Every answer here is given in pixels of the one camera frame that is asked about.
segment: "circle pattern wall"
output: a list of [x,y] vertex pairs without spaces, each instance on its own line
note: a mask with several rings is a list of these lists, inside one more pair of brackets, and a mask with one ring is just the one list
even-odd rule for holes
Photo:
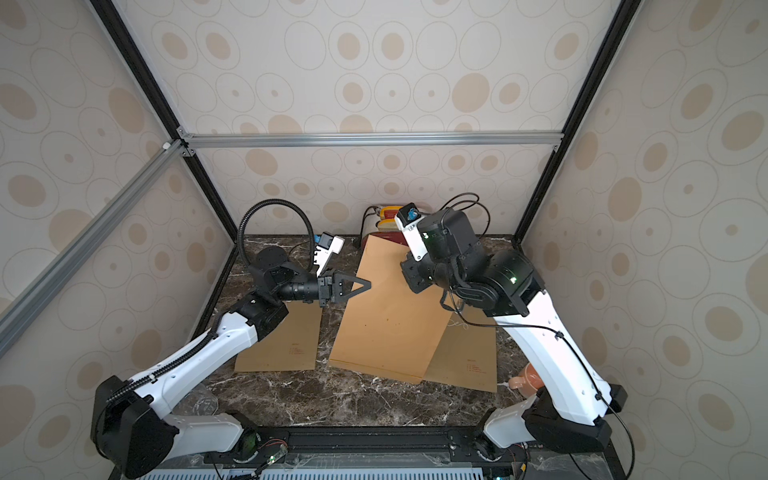
[[524,243],[629,392],[638,477],[766,464],[767,28],[765,2],[646,2]]
[[559,128],[616,6],[147,3],[125,15],[202,134]]
[[[257,201],[278,197],[304,209],[315,230],[346,234],[359,232],[369,205],[415,202],[432,212],[466,191],[478,193],[490,211],[489,233],[512,233],[550,154],[550,145],[198,151],[236,222]],[[478,208],[467,214],[475,232],[482,233],[485,212]],[[301,219],[282,207],[260,210],[246,230],[305,231]]]
[[3,356],[0,475],[27,465],[41,480],[109,475],[89,438],[96,387],[189,340],[231,249],[185,169],[172,163]]
[[9,0],[0,38],[1,313],[165,133],[80,2]]

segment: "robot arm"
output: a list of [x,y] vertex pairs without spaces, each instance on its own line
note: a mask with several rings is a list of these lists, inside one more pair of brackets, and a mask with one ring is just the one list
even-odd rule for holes
[[462,301],[443,303],[447,310],[460,312],[467,304],[508,326],[504,330],[545,384],[535,397],[493,412],[485,437],[499,448],[537,439],[556,452],[602,451],[611,434],[603,417],[609,406],[621,410],[626,392],[589,365],[531,262],[513,249],[487,254],[466,215],[450,207],[424,217],[410,204],[396,223],[411,250],[401,263],[411,290],[419,293],[434,283],[452,303],[454,296]]
[[[146,475],[179,455],[234,452],[243,460],[255,455],[258,435],[244,416],[182,416],[171,410],[215,369],[275,330],[288,315],[284,300],[317,300],[325,306],[370,289],[367,280],[325,271],[343,238],[324,233],[316,242],[317,274],[291,262],[280,247],[261,250],[249,267],[253,289],[208,331],[128,380],[112,376],[103,381],[96,389],[91,423],[91,440],[101,455],[127,478]],[[362,287],[351,290],[354,283]]]

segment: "dark marble surface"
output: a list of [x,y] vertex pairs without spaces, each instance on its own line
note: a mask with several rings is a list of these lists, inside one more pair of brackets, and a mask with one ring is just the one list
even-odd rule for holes
[[[302,237],[247,237],[252,257],[269,245],[289,250],[305,241]],[[489,251],[508,247],[507,240],[487,238]],[[329,266],[356,273],[362,252],[349,238]],[[292,257],[307,262],[307,245],[297,247]],[[250,275],[237,261],[219,298],[214,315],[235,303],[250,287]],[[219,410],[239,410],[257,425],[474,425],[491,408],[523,400],[506,386],[510,376],[527,359],[509,335],[499,330],[496,393],[479,392],[434,382],[410,385],[349,370],[328,367],[328,357],[339,330],[343,305],[324,309],[316,368],[303,372],[235,373],[234,359],[204,380],[219,399]]]

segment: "kraft paper envelope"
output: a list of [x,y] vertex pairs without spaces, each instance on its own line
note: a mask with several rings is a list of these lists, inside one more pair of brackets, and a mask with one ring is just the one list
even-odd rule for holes
[[320,317],[315,303],[286,302],[288,316],[275,330],[235,360],[235,372],[314,370]]
[[432,361],[451,312],[440,306],[442,289],[413,293],[400,262],[408,247],[369,237],[357,276],[371,290],[349,299],[329,365],[403,382],[419,383]]
[[[474,307],[465,307],[462,315],[472,323],[495,325]],[[424,380],[496,392],[496,329],[467,325],[454,313]]]

